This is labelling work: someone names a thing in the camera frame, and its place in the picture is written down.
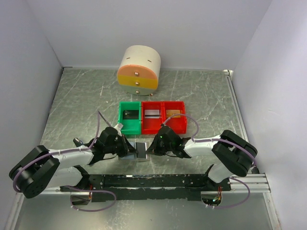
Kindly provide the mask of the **card with dark stripe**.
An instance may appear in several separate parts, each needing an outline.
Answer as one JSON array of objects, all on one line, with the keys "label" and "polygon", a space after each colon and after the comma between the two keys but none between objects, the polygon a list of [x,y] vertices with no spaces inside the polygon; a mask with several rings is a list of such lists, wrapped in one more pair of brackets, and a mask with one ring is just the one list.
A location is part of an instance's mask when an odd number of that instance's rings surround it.
[{"label": "card with dark stripe", "polygon": [[146,142],[136,142],[137,158],[147,159],[147,145]]}]

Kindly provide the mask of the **grey card holder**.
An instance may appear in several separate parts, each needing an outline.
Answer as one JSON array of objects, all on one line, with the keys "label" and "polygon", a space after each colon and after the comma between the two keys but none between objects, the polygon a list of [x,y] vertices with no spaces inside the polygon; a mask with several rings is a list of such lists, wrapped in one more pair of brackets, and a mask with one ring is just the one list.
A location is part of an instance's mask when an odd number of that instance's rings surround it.
[{"label": "grey card holder", "polygon": [[[130,141],[130,144],[136,148],[136,142],[132,142]],[[120,161],[149,161],[150,160],[150,155],[147,154],[147,159],[138,159],[137,158],[137,154],[134,154],[134,155],[126,155],[124,157],[119,157],[118,158]]]}]

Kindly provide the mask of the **green plastic bin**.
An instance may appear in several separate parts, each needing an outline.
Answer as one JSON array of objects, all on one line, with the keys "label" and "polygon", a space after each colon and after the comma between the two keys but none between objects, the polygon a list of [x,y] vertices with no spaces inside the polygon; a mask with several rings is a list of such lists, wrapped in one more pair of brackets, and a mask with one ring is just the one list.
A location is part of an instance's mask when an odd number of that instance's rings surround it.
[{"label": "green plastic bin", "polygon": [[140,135],[141,102],[120,102],[118,123],[123,125],[121,133],[125,135]]}]

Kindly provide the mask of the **red double plastic bin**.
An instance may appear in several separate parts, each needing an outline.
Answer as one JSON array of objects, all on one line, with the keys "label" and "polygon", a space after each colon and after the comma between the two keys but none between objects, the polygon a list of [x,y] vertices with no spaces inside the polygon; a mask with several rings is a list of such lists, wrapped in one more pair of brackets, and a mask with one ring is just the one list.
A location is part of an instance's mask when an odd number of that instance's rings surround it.
[{"label": "red double plastic bin", "polygon": [[[183,101],[143,101],[141,102],[141,133],[144,135],[154,135],[161,128],[163,122],[171,127],[176,134],[185,134],[187,131],[187,118],[184,116],[185,104]],[[166,118],[165,111],[169,109],[180,110],[180,118]],[[159,119],[144,118],[144,110],[160,110]]]}]

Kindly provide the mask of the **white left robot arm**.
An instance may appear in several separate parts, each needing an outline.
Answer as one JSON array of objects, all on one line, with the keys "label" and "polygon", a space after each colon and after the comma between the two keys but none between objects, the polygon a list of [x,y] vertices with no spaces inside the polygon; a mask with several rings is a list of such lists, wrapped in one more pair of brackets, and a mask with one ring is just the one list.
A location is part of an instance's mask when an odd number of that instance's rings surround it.
[{"label": "white left robot arm", "polygon": [[47,149],[43,145],[33,148],[9,172],[14,190],[26,198],[33,198],[47,188],[66,185],[84,191],[90,180],[83,165],[103,161],[107,154],[120,158],[138,154],[125,135],[114,127],[105,128],[89,143],[78,139],[74,143],[73,149]]}]

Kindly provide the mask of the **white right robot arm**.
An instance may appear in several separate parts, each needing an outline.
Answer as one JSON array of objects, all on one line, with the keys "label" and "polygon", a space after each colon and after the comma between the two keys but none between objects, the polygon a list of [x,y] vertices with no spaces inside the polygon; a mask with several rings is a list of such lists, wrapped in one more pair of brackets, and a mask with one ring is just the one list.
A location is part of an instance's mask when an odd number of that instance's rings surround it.
[{"label": "white right robot arm", "polygon": [[181,138],[170,127],[163,126],[146,151],[156,156],[171,152],[177,157],[191,159],[214,155],[219,162],[209,167],[203,179],[204,187],[215,190],[220,182],[232,175],[245,177],[255,166],[257,149],[230,130],[212,138]]}]

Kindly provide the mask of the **black card in green bin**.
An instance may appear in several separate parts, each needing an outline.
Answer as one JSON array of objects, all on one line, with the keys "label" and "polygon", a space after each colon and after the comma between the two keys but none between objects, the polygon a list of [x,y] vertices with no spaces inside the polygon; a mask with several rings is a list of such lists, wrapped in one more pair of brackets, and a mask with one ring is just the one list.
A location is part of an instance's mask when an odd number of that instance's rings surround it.
[{"label": "black card in green bin", "polygon": [[123,120],[138,120],[139,110],[124,110],[122,118]]}]

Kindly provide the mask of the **white card with black stripe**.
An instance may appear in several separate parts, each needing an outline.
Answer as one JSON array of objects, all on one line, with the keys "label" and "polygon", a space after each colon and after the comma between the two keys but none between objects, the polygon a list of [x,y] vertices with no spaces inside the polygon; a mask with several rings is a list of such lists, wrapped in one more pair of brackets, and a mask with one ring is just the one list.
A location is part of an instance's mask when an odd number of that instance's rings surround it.
[{"label": "white card with black stripe", "polygon": [[144,110],[144,118],[146,119],[159,119],[160,116],[160,110]]}]

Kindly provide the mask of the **orange gold card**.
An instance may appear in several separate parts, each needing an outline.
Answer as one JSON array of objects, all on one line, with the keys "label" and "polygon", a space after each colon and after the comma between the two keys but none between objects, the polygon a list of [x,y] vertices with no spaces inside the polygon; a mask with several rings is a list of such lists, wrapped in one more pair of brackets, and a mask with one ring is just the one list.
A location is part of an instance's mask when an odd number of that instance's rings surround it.
[{"label": "orange gold card", "polygon": [[169,117],[180,118],[181,117],[180,114],[181,114],[180,110],[169,109],[169,110],[165,111],[165,117],[166,118],[169,118]]}]

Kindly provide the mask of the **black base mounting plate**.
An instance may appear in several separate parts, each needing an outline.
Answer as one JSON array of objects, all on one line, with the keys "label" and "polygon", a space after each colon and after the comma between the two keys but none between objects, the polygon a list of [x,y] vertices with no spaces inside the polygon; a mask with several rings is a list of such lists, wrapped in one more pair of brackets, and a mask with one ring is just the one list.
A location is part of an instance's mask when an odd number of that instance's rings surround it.
[{"label": "black base mounting plate", "polygon": [[98,190],[113,192],[117,200],[186,199],[200,201],[201,192],[217,194],[219,187],[223,191],[230,191],[229,179],[215,183],[205,174],[91,174],[76,186],[82,190],[93,190],[93,202],[114,199],[111,194],[98,193]]}]

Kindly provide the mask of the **round three-drawer cabinet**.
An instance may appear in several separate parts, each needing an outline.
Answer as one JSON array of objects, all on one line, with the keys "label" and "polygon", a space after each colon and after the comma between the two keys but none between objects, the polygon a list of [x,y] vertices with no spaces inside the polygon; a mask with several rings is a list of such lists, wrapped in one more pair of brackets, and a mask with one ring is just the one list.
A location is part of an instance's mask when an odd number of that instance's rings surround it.
[{"label": "round three-drawer cabinet", "polygon": [[152,95],[158,88],[161,58],[151,47],[134,45],[126,49],[117,80],[125,92]]}]

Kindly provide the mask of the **aluminium rail frame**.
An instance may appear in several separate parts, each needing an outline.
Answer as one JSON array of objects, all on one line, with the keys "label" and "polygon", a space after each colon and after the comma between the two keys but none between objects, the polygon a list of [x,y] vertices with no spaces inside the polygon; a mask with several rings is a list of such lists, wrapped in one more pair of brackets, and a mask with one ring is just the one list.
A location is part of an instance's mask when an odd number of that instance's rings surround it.
[{"label": "aluminium rail frame", "polygon": [[214,155],[218,163],[204,176],[203,188],[212,189],[233,175],[245,177],[256,166],[257,149],[230,130],[212,138],[182,138],[188,116],[183,102],[121,102],[118,122],[98,130],[89,143],[75,139],[75,148],[35,147],[11,170],[16,192],[32,198],[47,188],[93,191],[84,165],[94,165],[111,154],[124,159],[147,155],[191,159]]}]

